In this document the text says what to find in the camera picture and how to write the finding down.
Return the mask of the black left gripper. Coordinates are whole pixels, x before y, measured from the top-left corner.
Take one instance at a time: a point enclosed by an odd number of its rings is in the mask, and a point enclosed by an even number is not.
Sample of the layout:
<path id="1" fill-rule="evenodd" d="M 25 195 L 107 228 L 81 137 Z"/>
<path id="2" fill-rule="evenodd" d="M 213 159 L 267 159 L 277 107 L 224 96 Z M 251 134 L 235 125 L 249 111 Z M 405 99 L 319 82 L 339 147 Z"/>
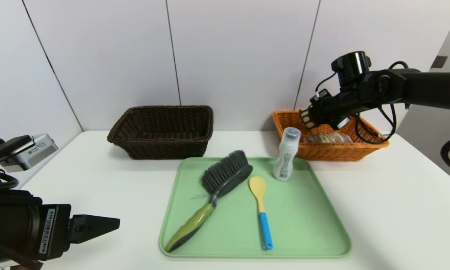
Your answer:
<path id="1" fill-rule="evenodd" d="M 120 219 L 88 214 L 70 219 L 70 205 L 0 205 L 0 263 L 59 258 L 81 244 L 120 227 Z"/>

